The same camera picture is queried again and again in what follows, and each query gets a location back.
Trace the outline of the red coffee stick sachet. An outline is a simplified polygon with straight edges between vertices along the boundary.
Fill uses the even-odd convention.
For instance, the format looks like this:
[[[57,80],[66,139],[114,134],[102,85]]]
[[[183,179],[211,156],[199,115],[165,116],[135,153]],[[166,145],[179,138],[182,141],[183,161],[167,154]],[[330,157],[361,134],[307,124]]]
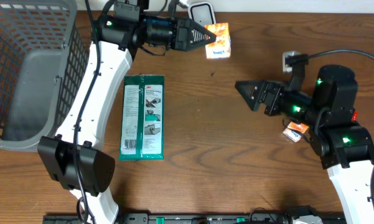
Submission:
[[[356,121],[358,117],[358,111],[354,110],[353,115],[352,115],[352,121]]]

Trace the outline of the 3M comfort grip gloves pack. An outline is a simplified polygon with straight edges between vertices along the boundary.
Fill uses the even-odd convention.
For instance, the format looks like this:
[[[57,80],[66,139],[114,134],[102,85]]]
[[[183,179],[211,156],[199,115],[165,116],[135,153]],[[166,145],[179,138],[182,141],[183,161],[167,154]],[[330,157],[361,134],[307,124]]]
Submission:
[[[124,78],[120,161],[163,159],[163,75]]]

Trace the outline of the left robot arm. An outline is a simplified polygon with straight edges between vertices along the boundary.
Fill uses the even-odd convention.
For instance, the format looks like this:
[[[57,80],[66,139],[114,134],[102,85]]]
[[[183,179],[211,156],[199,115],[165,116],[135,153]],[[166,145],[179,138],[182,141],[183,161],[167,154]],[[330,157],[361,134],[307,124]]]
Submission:
[[[214,33],[188,17],[177,17],[180,1],[167,1],[167,17],[147,12],[148,1],[108,1],[91,19],[88,65],[75,101],[52,137],[37,152],[52,180],[77,198],[77,221],[114,223],[118,204],[110,191],[115,160],[103,139],[119,86],[144,44],[190,51],[215,41]]]

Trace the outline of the orange tissue pack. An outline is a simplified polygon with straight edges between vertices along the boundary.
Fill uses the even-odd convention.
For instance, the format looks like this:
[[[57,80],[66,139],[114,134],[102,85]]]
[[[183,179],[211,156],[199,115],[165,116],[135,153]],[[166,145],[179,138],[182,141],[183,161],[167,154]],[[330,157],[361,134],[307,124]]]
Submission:
[[[283,134],[293,142],[299,142],[301,139],[310,142],[309,138],[305,135],[309,127],[303,123],[295,123],[293,121],[285,122],[283,120],[284,131]]]
[[[215,42],[205,46],[207,59],[230,58],[231,38],[229,23],[216,23],[205,25],[205,28],[216,35]]]

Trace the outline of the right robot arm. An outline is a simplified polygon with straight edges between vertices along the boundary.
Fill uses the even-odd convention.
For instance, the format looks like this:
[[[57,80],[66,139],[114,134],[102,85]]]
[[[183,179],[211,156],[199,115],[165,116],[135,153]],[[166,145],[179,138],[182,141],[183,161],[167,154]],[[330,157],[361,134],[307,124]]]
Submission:
[[[309,127],[309,143],[337,191],[347,223],[374,223],[374,143],[357,121],[354,107],[358,83],[341,65],[320,68],[314,94],[302,92],[306,66],[292,66],[289,82],[237,81],[235,88],[256,111],[285,114]]]

